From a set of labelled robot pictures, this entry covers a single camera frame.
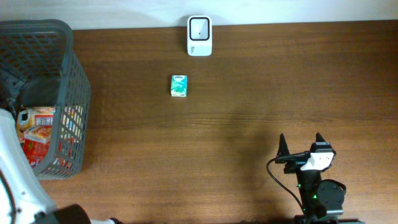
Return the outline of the cream snack bag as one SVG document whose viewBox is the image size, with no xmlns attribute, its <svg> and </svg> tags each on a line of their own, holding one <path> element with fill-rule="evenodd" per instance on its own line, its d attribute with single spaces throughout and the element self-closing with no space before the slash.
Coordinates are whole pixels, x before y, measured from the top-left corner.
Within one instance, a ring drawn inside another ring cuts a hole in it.
<svg viewBox="0 0 398 224">
<path fill-rule="evenodd" d="M 54 106 L 35 106 L 23 107 L 17 115 L 16 131 L 20 143 L 24 143 L 24 131 L 33 126 L 51 127 L 53 125 L 53 116 L 55 114 Z M 72 131 L 75 136 L 81 136 L 82 126 L 82 112 L 81 106 L 69 106 L 65 108 L 67 115 L 62 115 L 61 122 L 65 126 L 61 130 L 61 137 L 72 137 L 72 134 L 67 134 L 67 129 Z"/>
</svg>

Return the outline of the red snack bag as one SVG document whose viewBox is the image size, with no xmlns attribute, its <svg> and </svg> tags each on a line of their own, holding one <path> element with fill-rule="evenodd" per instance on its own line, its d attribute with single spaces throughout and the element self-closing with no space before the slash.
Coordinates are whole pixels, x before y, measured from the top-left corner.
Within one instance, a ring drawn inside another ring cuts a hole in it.
<svg viewBox="0 0 398 224">
<path fill-rule="evenodd" d="M 50 146 L 50 137 L 52 133 L 52 127 L 50 126 L 33 126 L 24 131 L 24 144 L 22 150 L 27 158 L 28 163 L 31 168 L 39 165 L 49 151 Z M 65 131 L 61 132 L 61 138 L 66 139 L 72 145 L 74 142 L 73 136 L 67 134 Z M 59 144 L 59 151 L 66 152 L 68 150 L 68 156 L 72 156 L 71 149 L 64 149 L 63 143 Z M 67 162 L 66 159 L 62 159 L 60 156 L 57 156 L 54 164 L 59 164 L 64 168 L 71 168 L 72 163 Z"/>
</svg>

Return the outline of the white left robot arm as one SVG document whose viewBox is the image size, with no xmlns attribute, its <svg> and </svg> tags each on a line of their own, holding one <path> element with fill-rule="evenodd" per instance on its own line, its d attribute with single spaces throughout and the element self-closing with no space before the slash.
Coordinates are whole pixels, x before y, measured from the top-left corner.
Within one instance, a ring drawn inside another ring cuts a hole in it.
<svg viewBox="0 0 398 224">
<path fill-rule="evenodd" d="M 120 223 L 116 218 L 90 219 L 78 204 L 57 207 L 22 151 L 8 107 L 1 103 L 1 223 Z"/>
</svg>

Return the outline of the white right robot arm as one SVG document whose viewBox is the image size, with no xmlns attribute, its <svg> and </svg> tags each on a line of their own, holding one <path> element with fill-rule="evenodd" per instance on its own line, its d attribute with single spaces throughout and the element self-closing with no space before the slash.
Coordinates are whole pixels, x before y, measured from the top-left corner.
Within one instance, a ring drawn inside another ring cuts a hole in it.
<svg viewBox="0 0 398 224">
<path fill-rule="evenodd" d="M 294 223 L 361 223 L 358 219 L 341 220 L 346 186 L 337 180 L 322 179 L 322 172 L 331 167 L 336 151 L 331 144 L 316 133 L 315 142 L 307 151 L 291 154 L 283 134 L 279 137 L 279 148 L 269 163 L 283 164 L 285 174 L 295 174 L 299 196 L 282 184 L 266 165 L 267 173 L 298 203 L 302 214 L 294 217 Z"/>
</svg>

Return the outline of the green tissue pack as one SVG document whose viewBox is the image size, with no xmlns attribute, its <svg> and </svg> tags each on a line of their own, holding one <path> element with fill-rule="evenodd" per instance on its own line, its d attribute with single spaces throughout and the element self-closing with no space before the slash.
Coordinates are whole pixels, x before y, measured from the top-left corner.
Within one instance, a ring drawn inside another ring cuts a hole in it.
<svg viewBox="0 0 398 224">
<path fill-rule="evenodd" d="M 172 75 L 170 94 L 172 97 L 186 97 L 187 96 L 187 76 L 186 75 Z"/>
</svg>

